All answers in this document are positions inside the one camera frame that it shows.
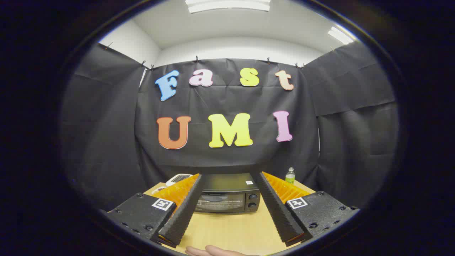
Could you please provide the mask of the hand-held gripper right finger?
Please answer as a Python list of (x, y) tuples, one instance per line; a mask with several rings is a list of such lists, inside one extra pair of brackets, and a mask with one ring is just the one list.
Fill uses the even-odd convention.
[(265, 172), (252, 178), (286, 246), (320, 238), (359, 212), (324, 191), (310, 192)]

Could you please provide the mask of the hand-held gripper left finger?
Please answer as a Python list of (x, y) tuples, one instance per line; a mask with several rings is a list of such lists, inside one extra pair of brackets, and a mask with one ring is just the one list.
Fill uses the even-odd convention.
[(196, 209), (203, 176), (193, 175), (152, 195), (137, 193), (107, 212), (107, 218), (133, 235), (176, 248)]

